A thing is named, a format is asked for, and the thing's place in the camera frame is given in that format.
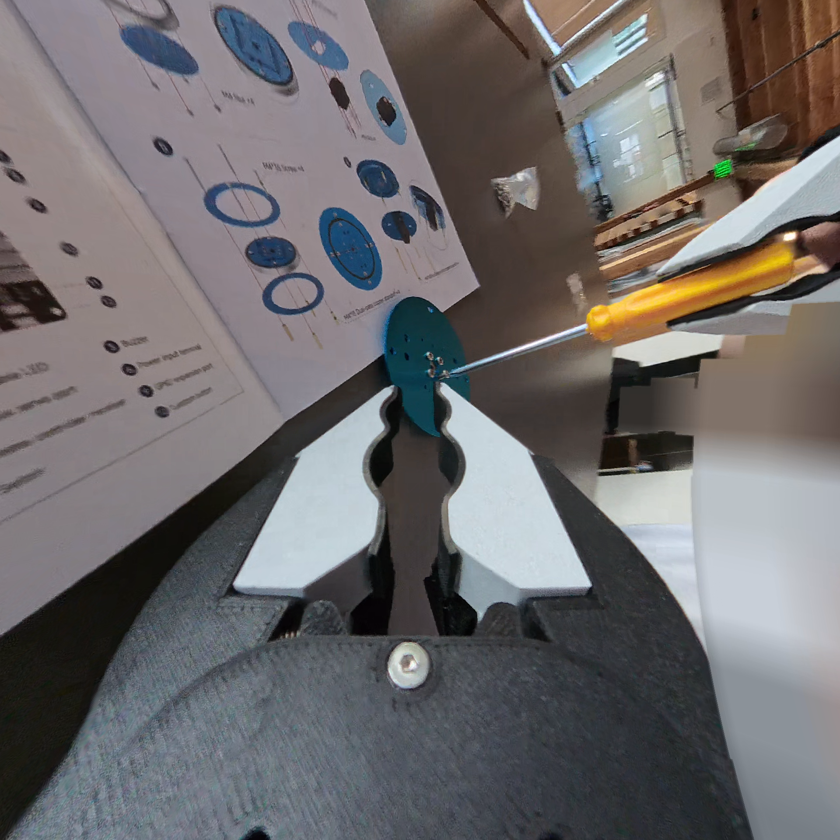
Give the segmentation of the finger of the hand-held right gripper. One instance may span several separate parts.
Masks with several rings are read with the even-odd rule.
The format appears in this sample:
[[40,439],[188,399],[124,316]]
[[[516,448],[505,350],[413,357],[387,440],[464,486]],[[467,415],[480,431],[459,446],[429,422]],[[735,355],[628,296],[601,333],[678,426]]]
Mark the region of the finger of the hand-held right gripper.
[[838,261],[839,131],[825,131],[788,171],[692,239],[657,273],[677,277],[746,253],[786,233],[831,266]]
[[805,275],[778,290],[668,321],[668,329],[713,335],[781,335],[794,305],[823,302],[839,302],[839,266]]

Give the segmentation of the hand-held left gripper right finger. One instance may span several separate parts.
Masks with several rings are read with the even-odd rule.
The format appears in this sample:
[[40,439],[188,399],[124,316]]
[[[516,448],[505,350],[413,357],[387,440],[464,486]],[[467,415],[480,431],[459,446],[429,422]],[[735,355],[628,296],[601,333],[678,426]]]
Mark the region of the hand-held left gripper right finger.
[[447,481],[428,600],[442,636],[467,636],[498,604],[585,597],[592,581],[531,451],[451,386],[436,387]]

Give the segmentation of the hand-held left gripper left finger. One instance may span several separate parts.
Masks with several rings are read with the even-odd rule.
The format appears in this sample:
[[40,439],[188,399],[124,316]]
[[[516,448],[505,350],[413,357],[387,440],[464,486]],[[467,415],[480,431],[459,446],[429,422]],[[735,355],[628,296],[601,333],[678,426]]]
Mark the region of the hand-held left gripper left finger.
[[305,447],[234,591],[330,602],[352,633],[386,634],[395,572],[382,485],[393,470],[397,430],[391,385]]

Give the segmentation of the yellow-handled screwdriver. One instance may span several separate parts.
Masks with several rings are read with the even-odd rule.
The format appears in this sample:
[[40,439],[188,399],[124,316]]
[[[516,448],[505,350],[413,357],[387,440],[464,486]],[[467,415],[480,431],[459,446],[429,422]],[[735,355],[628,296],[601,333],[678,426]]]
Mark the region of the yellow-handled screwdriver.
[[441,357],[430,356],[427,375],[441,382],[585,335],[598,342],[608,342],[626,333],[663,328],[669,322],[690,314],[782,285],[791,279],[795,260],[795,247],[791,240],[782,239],[762,245],[745,255],[634,291],[620,301],[593,307],[582,325],[484,359],[446,370]]

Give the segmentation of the blue round metal plate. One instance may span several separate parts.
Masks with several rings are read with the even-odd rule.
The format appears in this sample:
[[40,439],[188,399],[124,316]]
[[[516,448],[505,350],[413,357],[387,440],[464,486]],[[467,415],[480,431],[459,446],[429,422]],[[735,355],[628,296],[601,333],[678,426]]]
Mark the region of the blue round metal plate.
[[404,414],[422,432],[438,437],[435,375],[466,364],[463,344],[445,314],[424,298],[400,300],[385,326],[384,357]]

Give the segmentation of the clear bag of screws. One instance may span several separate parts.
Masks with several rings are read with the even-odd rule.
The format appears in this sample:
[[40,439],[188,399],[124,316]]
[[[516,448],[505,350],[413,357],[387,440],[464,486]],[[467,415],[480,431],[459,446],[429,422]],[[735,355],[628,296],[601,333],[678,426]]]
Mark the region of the clear bag of screws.
[[539,208],[540,181],[536,166],[530,166],[511,175],[490,180],[493,193],[505,218],[509,218],[516,207],[530,211]]

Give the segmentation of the open assembly manual booklet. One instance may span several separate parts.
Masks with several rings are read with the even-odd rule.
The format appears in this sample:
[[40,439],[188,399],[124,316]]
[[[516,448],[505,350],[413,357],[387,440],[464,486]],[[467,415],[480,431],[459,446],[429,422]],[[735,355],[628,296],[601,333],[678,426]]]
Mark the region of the open assembly manual booklet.
[[2,633],[479,288],[367,2],[2,2]]

